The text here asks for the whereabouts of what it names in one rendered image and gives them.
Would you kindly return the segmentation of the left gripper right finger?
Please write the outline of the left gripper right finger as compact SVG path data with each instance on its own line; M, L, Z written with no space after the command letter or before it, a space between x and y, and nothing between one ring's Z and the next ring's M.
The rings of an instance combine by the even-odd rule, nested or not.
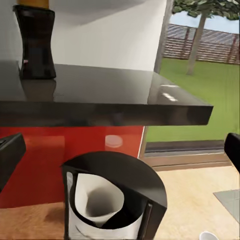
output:
M229 133L225 141L224 151L240 173L240 135Z

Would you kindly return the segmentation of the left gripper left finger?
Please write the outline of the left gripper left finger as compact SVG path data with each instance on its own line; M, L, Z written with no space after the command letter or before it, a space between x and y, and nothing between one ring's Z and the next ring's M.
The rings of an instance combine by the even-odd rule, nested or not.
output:
M0 138L0 193L26 152L22 133Z

